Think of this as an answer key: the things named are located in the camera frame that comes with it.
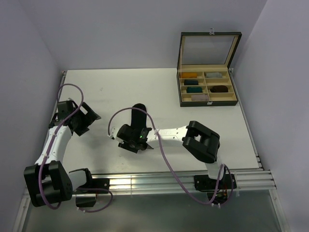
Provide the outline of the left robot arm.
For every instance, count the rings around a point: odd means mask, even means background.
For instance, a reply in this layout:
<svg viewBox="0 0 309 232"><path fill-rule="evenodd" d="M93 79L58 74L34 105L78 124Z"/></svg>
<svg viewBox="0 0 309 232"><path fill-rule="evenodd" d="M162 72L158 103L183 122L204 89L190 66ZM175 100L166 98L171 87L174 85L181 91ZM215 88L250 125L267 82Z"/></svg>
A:
<svg viewBox="0 0 309 232"><path fill-rule="evenodd" d="M48 125L48 138L34 165L24 170L24 179L33 206L48 205L57 209L72 198L75 190L89 193L94 180L88 168L67 172L62 165L65 150L74 134L82 136L101 117L85 102L60 101Z"/></svg>

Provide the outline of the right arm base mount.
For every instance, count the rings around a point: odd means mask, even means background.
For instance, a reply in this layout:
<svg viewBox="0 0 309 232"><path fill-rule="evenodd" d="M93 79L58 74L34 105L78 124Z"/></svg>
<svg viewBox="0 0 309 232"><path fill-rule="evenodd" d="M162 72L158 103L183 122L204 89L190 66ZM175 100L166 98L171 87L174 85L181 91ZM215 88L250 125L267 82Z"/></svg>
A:
<svg viewBox="0 0 309 232"><path fill-rule="evenodd" d="M194 175L194 187L195 190L205 192L207 198L210 201L215 191L216 180L210 179L207 174ZM219 181L218 190L212 204L222 206L226 203L231 194L229 191L237 189L237 182L234 174L224 174L223 178Z"/></svg>

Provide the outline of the black sock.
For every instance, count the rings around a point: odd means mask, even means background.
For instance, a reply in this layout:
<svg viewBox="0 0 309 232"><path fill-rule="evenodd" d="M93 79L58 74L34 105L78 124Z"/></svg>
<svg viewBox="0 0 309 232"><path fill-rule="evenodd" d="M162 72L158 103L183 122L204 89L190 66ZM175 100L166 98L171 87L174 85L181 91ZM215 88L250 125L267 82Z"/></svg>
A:
<svg viewBox="0 0 309 232"><path fill-rule="evenodd" d="M133 129L142 130L146 128L147 112L146 106L142 103L137 103L132 106L134 109L131 110L131 127Z"/></svg>

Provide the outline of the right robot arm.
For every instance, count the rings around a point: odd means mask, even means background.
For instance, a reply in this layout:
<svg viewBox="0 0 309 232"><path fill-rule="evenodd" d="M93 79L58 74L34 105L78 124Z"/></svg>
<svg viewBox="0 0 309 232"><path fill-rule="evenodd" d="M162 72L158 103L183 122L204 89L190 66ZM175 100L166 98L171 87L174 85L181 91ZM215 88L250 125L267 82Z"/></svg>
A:
<svg viewBox="0 0 309 232"><path fill-rule="evenodd" d="M208 170L209 183L213 188L220 188L226 181L224 167L218 157L220 135L197 121L173 129L134 129L128 124L120 128L113 127L111 137L119 142L118 146L138 153L154 150L160 146L183 147Z"/></svg>

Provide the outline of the brown striped sock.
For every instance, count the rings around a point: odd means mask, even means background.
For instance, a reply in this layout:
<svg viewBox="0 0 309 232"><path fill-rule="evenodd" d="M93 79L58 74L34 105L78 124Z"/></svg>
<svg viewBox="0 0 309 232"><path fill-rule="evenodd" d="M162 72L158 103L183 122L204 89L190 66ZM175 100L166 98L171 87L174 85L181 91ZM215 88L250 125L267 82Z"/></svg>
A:
<svg viewBox="0 0 309 232"><path fill-rule="evenodd" d="M211 93L227 93L228 91L229 91L228 87L224 85L212 86L210 88Z"/></svg>

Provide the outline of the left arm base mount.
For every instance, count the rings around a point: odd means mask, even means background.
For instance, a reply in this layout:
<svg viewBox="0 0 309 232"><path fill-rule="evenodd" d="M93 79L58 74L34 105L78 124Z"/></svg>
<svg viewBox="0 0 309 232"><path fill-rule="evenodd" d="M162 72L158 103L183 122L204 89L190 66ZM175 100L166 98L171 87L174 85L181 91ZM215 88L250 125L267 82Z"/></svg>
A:
<svg viewBox="0 0 309 232"><path fill-rule="evenodd" d="M110 179L108 178L95 178L92 179L90 185L83 185L77 188L76 194L83 195L83 194L94 194L95 196L76 196L75 198L75 205L76 207L87 213L95 213L106 209L108 206L111 205L113 200L113 194L109 190L110 187ZM98 196L100 194L110 194L111 198L108 203L99 209L94 209L95 204L97 203Z"/></svg>

